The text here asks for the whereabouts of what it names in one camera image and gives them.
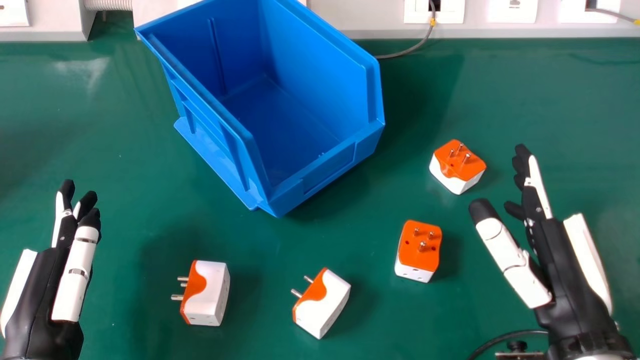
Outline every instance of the storage bin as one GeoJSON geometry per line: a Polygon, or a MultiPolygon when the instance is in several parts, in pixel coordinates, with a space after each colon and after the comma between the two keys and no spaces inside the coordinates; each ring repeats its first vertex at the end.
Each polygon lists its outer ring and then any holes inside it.
{"type": "Polygon", "coordinates": [[[295,0],[205,0],[136,32],[175,128],[249,209],[286,214],[378,143],[377,60],[295,0]]]}

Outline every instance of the power plug adapter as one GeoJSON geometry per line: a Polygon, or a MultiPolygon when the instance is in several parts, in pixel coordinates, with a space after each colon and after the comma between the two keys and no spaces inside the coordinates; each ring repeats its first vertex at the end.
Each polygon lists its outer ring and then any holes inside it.
{"type": "Polygon", "coordinates": [[[305,280],[311,285],[304,293],[291,290],[298,297],[293,306],[293,321],[320,340],[347,304],[351,285],[327,268],[315,279],[305,276],[305,280]]]}
{"type": "Polygon", "coordinates": [[[440,264],[442,230],[431,224],[409,220],[404,223],[396,254],[396,275],[429,282],[440,264]]]}
{"type": "Polygon", "coordinates": [[[459,140],[451,140],[431,157],[429,171],[450,192],[460,195],[480,181],[486,164],[459,140]]]}
{"type": "Polygon", "coordinates": [[[183,295],[171,295],[180,301],[180,314],[189,325],[220,326],[225,316],[230,277],[227,264],[194,260],[188,277],[178,277],[183,295]]]}

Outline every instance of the robotic hand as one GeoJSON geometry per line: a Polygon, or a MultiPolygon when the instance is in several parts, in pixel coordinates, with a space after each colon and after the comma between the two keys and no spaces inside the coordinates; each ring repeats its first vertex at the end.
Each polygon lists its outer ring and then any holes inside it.
{"type": "Polygon", "coordinates": [[[554,218],[536,157],[524,145],[513,158],[522,203],[505,210],[522,221],[533,260],[518,246],[486,199],[469,212],[483,243],[520,298],[548,330],[548,360],[635,359],[611,318],[609,284],[582,214],[554,218]]]}
{"type": "Polygon", "coordinates": [[[95,192],[71,207],[74,182],[56,194],[51,248],[25,250],[0,314],[5,338],[1,360],[77,360],[84,341],[78,318],[91,281],[100,241],[100,211],[95,192]]]}

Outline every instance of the corrugated conduit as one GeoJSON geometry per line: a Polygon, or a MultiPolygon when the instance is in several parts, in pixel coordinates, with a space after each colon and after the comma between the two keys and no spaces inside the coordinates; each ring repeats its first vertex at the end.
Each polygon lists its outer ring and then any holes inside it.
{"type": "Polygon", "coordinates": [[[84,7],[91,11],[123,10],[133,11],[132,0],[84,0],[84,7]]]}

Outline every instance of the green table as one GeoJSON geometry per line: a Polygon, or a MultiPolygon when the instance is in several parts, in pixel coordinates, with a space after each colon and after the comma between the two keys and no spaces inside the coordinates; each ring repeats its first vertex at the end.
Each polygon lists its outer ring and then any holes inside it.
{"type": "Polygon", "coordinates": [[[374,156],[276,219],[249,212],[173,129],[159,63],[131,26],[117,15],[85,44],[0,45],[0,289],[23,248],[48,246],[61,181],[96,190],[104,234],[83,359],[463,359],[535,327],[467,213],[477,197],[519,199],[520,142],[538,156],[554,213],[584,212],[616,319],[640,350],[640,39],[437,40],[383,61],[387,128],[374,156]],[[427,171],[451,138],[488,164],[462,196],[427,171]],[[407,219],[444,230],[429,284],[394,275],[407,219]],[[193,259],[229,265],[219,328],[188,327],[169,299],[193,259]],[[317,341],[292,323],[289,290],[324,266],[353,289],[317,341]]]}

